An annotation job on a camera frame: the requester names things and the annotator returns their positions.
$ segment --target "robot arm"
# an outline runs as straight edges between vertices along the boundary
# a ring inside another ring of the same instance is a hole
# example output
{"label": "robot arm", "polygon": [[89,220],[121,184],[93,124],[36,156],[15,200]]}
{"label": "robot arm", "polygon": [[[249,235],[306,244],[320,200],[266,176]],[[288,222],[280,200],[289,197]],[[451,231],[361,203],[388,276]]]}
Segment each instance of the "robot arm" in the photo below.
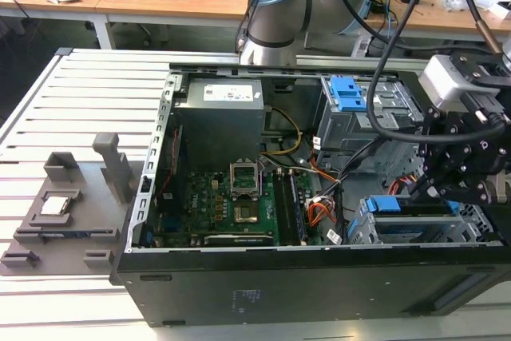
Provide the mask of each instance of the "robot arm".
{"label": "robot arm", "polygon": [[[370,0],[351,0],[365,14]],[[241,44],[244,65],[295,65],[300,31],[338,33],[354,22],[342,0],[259,0]]]}

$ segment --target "floor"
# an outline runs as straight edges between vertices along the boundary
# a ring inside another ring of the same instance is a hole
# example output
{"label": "floor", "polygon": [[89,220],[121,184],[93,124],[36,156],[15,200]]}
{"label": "floor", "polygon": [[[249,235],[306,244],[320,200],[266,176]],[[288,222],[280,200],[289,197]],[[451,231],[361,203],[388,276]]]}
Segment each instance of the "floor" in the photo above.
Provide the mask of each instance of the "floor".
{"label": "floor", "polygon": [[[0,25],[5,25],[4,18],[0,18]],[[2,95],[0,124],[8,118],[57,48],[97,48],[94,31],[87,30],[83,22],[25,19],[23,25],[26,30],[24,35],[18,36],[11,30],[0,37],[0,93]],[[236,32],[233,28],[170,26],[170,40],[161,43],[158,39],[158,27],[146,27],[153,34],[153,42],[149,48],[144,46],[145,32],[137,25],[115,25],[113,31],[117,48],[119,50],[232,52]],[[303,39],[304,35],[297,39],[297,46],[303,47]],[[301,49],[299,54],[350,56],[355,38],[314,35],[309,42],[311,48]],[[378,56],[379,53],[381,50],[371,47],[371,56]]]}

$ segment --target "green circuit board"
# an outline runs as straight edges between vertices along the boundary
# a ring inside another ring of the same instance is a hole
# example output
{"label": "green circuit board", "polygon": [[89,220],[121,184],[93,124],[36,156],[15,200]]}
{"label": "green circuit board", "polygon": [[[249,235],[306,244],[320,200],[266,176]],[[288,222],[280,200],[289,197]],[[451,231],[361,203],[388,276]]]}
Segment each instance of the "green circuit board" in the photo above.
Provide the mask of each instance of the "green circuit board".
{"label": "green circuit board", "polygon": [[[271,172],[259,175],[262,190],[257,201],[231,198],[229,172],[191,172],[184,191],[183,210],[176,213],[160,212],[155,240],[165,248],[190,247],[191,238],[209,235],[271,236],[273,245],[279,245],[274,191]],[[303,201],[311,194],[308,174],[297,173],[295,180]],[[253,176],[238,177],[236,187],[253,185]]]}

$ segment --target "motherboard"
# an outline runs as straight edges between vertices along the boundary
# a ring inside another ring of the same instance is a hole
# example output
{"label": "motherboard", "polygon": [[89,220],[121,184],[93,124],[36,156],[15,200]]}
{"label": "motherboard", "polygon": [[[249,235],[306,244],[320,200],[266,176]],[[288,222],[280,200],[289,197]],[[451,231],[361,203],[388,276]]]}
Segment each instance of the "motherboard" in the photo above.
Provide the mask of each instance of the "motherboard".
{"label": "motherboard", "polygon": [[279,228],[291,227],[296,238],[316,244],[315,229],[307,229],[304,203],[311,197],[311,181],[305,172],[292,175],[296,209],[290,222],[278,215],[283,200],[275,190],[281,175],[258,172],[257,196],[238,196],[235,190],[254,186],[250,173],[191,172],[186,178],[181,207],[163,202],[157,208],[154,244],[158,248],[279,246]]}

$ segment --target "white label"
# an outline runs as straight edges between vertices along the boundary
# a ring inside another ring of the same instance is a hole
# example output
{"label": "white label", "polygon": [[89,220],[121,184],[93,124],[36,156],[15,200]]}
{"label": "white label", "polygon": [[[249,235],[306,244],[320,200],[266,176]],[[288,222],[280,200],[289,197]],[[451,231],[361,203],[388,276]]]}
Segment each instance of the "white label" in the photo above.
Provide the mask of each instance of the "white label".
{"label": "white label", "polygon": [[331,229],[328,230],[327,237],[331,240],[332,243],[335,245],[341,244],[341,236],[339,236],[337,233],[332,231]]}
{"label": "white label", "polygon": [[251,85],[210,84],[204,87],[204,101],[254,101]]}

